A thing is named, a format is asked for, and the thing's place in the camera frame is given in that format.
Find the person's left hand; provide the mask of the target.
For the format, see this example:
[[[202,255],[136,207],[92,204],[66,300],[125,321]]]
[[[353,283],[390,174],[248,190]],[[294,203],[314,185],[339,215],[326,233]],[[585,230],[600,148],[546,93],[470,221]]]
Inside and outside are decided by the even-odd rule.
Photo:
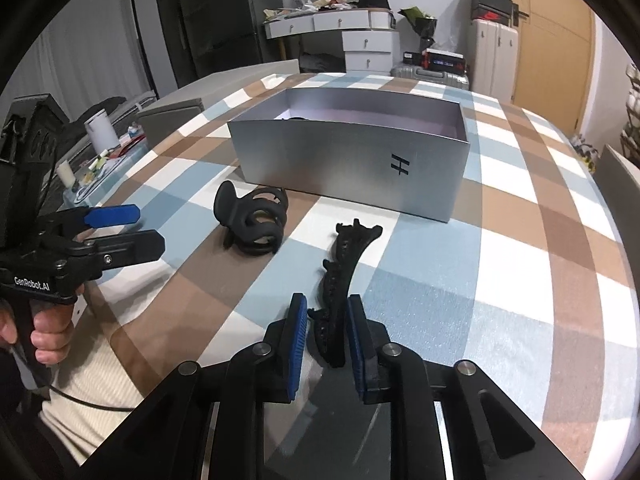
[[[30,341],[35,346],[36,360],[44,365],[61,363],[70,352],[74,324],[73,306],[56,304],[45,307],[34,316]],[[17,343],[14,318],[6,304],[1,305],[1,345],[9,348]]]

